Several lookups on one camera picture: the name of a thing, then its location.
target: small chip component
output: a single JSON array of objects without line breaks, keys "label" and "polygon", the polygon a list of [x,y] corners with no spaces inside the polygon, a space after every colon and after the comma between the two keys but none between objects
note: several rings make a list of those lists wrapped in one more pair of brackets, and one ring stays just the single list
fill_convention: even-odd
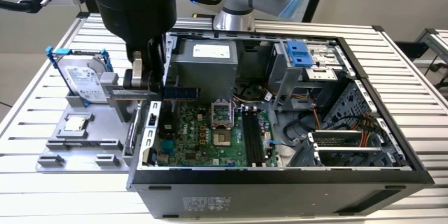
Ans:
[{"label": "small chip component", "polygon": [[85,125],[85,118],[81,116],[71,116],[65,122],[65,131],[81,131]]},{"label": "small chip component", "polygon": [[196,153],[185,153],[185,159],[196,159]]},{"label": "small chip component", "polygon": [[169,156],[167,154],[160,154],[157,156],[157,162],[161,164],[168,164],[169,163]]},{"label": "small chip component", "polygon": [[213,131],[213,145],[231,146],[231,131],[227,130]]},{"label": "small chip component", "polygon": [[272,140],[269,132],[264,133],[264,140]]}]

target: white wall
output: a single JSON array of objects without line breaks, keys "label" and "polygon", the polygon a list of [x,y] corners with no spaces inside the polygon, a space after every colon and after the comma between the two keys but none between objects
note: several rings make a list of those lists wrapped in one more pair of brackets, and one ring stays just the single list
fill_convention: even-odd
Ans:
[{"label": "white wall", "polygon": [[415,40],[424,28],[448,28],[447,0],[321,0],[313,22],[381,25],[395,40]]},{"label": "white wall", "polygon": [[[179,16],[207,13],[177,1]],[[76,6],[47,7],[39,14],[0,10],[0,52],[36,53],[56,45],[77,12]],[[381,25],[393,39],[413,40],[427,27],[448,29],[447,13],[447,0],[321,0],[313,22]]]},{"label": "white wall", "polygon": [[77,13],[77,6],[47,7],[37,14],[0,10],[0,52],[44,52],[59,43]]}]

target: blue cable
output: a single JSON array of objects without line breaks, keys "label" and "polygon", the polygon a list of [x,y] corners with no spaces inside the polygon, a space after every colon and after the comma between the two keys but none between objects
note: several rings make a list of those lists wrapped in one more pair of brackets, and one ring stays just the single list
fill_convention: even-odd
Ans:
[{"label": "blue cable", "polygon": [[296,148],[295,145],[288,145],[288,144],[285,144],[285,143],[283,143],[283,142],[280,142],[280,141],[272,140],[272,139],[267,139],[267,142],[271,143],[271,144],[279,144],[279,145],[288,146],[288,147],[291,147],[291,148]]}]

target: black cable connector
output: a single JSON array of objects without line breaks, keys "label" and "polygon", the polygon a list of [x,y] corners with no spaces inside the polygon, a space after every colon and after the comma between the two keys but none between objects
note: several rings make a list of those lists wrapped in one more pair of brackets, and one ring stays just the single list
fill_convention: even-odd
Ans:
[{"label": "black cable connector", "polygon": [[19,0],[17,3],[0,0],[0,8],[15,12],[37,13],[52,0]]}]

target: blue drive bracket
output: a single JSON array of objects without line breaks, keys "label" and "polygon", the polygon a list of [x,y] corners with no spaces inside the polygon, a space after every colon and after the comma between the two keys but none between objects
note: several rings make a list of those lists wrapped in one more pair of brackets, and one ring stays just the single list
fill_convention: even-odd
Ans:
[{"label": "blue drive bracket", "polygon": [[[45,55],[47,55],[47,58],[49,59],[49,62],[52,64],[52,66],[57,69],[61,77],[63,77],[63,80],[64,80],[64,83],[68,87],[68,90],[69,90],[69,94],[71,95],[75,95],[72,89],[71,89],[71,86],[68,85],[68,82],[64,78],[64,74],[63,74],[63,71],[61,69],[59,68],[59,65],[57,65],[57,62],[56,62],[56,59],[55,57],[57,58],[57,56],[67,56],[67,55],[92,55],[92,56],[97,56],[100,55],[104,59],[104,63],[105,63],[105,69],[108,72],[113,72],[113,68],[112,68],[112,64],[111,64],[111,58],[109,58],[109,53],[105,49],[103,49],[100,52],[84,52],[84,51],[73,51],[68,48],[57,48],[56,50],[53,50],[53,47],[49,46],[45,48]],[[84,101],[84,106],[87,107],[89,105],[89,101]]]},{"label": "blue drive bracket", "polygon": [[291,57],[291,65],[295,67],[312,67],[313,58],[308,53],[308,47],[303,41],[287,41],[287,53]]}]

